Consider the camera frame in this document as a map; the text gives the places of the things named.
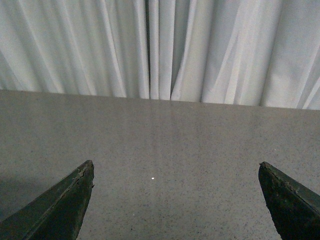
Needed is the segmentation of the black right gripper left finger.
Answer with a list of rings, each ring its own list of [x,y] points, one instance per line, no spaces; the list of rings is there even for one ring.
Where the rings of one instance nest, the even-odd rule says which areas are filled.
[[[2,240],[75,240],[93,189],[94,164],[85,161],[0,223]]]

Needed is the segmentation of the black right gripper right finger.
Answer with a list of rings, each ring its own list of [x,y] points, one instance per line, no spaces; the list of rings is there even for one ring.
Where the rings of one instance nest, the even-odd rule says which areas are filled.
[[[283,240],[320,238],[320,196],[268,162],[258,179],[276,231]]]

